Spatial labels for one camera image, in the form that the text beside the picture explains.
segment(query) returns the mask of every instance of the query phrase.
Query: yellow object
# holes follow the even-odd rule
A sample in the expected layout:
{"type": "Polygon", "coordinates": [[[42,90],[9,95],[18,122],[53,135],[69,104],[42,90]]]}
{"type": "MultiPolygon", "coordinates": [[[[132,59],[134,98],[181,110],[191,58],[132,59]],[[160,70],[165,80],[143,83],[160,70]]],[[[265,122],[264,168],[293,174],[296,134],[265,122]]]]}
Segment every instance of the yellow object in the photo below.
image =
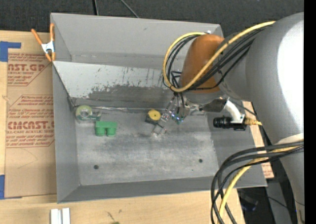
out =
{"type": "Polygon", "coordinates": [[[155,120],[155,121],[160,120],[160,117],[161,117],[161,114],[157,110],[154,110],[154,109],[151,109],[148,112],[148,115],[149,115],[150,119],[155,120]]]}
{"type": "Polygon", "coordinates": [[[262,123],[259,122],[258,120],[255,120],[255,119],[251,119],[251,118],[248,118],[246,117],[246,120],[245,120],[245,124],[246,125],[259,125],[259,126],[262,126],[262,123]]]}
{"type": "Polygon", "coordinates": [[[225,43],[219,50],[216,51],[216,53],[210,58],[210,60],[205,64],[205,66],[199,71],[199,73],[184,87],[181,87],[181,88],[176,88],[174,87],[168,80],[167,78],[167,74],[166,74],[166,64],[167,64],[167,59],[168,59],[168,55],[170,53],[170,51],[172,50],[172,48],[180,41],[182,40],[183,38],[186,38],[186,37],[189,37],[189,36],[192,36],[192,35],[203,35],[205,33],[199,33],[199,32],[192,32],[192,33],[187,33],[179,38],[177,38],[172,44],[171,46],[168,48],[167,52],[166,52],[166,55],[164,57],[164,61],[163,61],[163,65],[162,65],[162,74],[163,74],[163,78],[164,78],[164,81],[166,82],[166,84],[168,85],[168,87],[174,91],[174,92],[183,92],[187,89],[189,89],[200,77],[201,75],[209,68],[209,66],[214,62],[214,60],[231,44],[233,43],[234,41],[236,41],[237,39],[239,39],[240,37],[244,36],[245,34],[253,31],[253,30],[256,30],[256,29],[259,29],[259,28],[262,28],[262,27],[265,27],[265,26],[269,26],[271,24],[273,24],[275,21],[269,21],[269,22],[265,22],[265,23],[261,23],[261,24],[258,24],[258,25],[255,25],[251,28],[248,28],[244,31],[242,31],[241,33],[237,34],[236,36],[234,36],[232,39],[230,39],[227,43],[225,43]]]}
{"type": "MultiPolygon", "coordinates": [[[[288,147],[288,148],[282,148],[282,149],[275,149],[271,152],[282,152],[282,151],[288,151],[288,150],[292,150],[292,149],[295,149],[297,147],[288,147]]],[[[263,160],[266,160],[268,159],[267,157],[260,157],[260,158],[255,158],[253,160],[251,160],[250,162],[248,162],[248,164],[252,164],[252,163],[255,163],[255,162],[260,162],[260,161],[263,161],[263,160]]],[[[226,202],[227,202],[227,199],[233,189],[233,187],[235,186],[235,184],[237,183],[238,179],[247,171],[250,169],[251,166],[246,166],[246,167],[243,167],[242,169],[240,169],[238,171],[238,173],[234,176],[234,178],[231,180],[231,182],[229,183],[226,191],[225,191],[225,194],[224,194],[224,197],[222,199],[222,202],[221,202],[221,206],[219,208],[219,214],[221,217],[223,217],[223,213],[224,213],[224,208],[225,208],[225,205],[226,205],[226,202]]]]}

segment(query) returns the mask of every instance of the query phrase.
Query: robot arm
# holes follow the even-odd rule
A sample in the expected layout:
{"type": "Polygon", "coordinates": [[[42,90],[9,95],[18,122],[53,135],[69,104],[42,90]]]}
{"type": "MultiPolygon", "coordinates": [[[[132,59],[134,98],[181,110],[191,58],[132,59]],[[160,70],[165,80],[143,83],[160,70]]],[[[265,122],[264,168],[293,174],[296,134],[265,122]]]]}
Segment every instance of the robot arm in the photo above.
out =
{"type": "MultiPolygon", "coordinates": [[[[252,101],[274,145],[304,139],[304,14],[270,22],[264,29],[257,28],[238,36],[223,39],[203,34],[194,37],[180,73],[179,86],[173,86],[167,78],[169,87],[185,94],[186,105],[196,108],[223,96],[252,101]],[[201,69],[204,73],[197,77],[201,69]]],[[[226,106],[232,115],[229,122],[241,125],[244,115],[238,114],[232,103],[226,102],[226,106]]],[[[282,158],[281,162],[291,182],[298,221],[303,224],[304,153],[282,158]]]]}

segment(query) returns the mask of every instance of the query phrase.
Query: wooden board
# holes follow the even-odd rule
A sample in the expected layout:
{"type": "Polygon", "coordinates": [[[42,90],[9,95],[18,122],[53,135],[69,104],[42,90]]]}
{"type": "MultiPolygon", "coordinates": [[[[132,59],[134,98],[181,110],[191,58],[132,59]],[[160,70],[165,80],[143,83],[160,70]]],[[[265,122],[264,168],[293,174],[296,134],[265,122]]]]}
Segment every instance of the wooden board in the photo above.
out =
{"type": "MultiPolygon", "coordinates": [[[[209,224],[208,191],[56,204],[56,195],[0,201],[1,223],[49,223],[50,209],[70,208],[73,224],[209,224]]],[[[237,190],[228,205],[238,224],[245,224],[237,190]]],[[[224,216],[224,221],[231,221],[224,216]]]]}

